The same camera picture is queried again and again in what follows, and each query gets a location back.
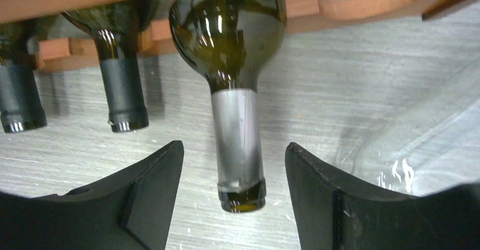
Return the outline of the dark wine bottle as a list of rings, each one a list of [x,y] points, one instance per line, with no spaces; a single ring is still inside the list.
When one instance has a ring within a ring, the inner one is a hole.
[[[229,213],[265,205],[258,78],[286,32],[286,0],[174,0],[172,39],[211,91],[218,197]]]

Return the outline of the brown wooden wine rack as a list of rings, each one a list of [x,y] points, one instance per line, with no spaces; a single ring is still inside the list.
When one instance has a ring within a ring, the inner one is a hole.
[[[1,22],[56,14],[119,0],[1,0]],[[478,0],[287,0],[288,32],[301,33],[419,15],[444,17]],[[40,42],[34,55],[42,72],[76,70],[98,64],[90,39],[60,38]]]

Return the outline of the clear lying bottle upper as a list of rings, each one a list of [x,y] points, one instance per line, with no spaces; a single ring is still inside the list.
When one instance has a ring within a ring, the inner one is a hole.
[[[478,182],[479,66],[428,92],[349,157],[356,177],[411,195]]]

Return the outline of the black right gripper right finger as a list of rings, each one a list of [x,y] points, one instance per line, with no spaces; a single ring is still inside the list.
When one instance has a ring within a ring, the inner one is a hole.
[[[302,249],[478,249],[479,184],[423,197],[338,169],[297,143],[286,176]]]

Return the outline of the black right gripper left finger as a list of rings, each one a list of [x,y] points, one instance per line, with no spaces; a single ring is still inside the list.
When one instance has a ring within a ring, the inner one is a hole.
[[[65,195],[1,193],[2,249],[164,249],[184,157],[174,140]]]

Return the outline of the dark bottle white label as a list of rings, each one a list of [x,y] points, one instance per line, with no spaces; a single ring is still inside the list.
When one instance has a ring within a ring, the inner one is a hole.
[[[150,25],[158,4],[159,0],[125,0],[62,13],[95,43],[113,132],[149,125],[137,60],[138,35]]]

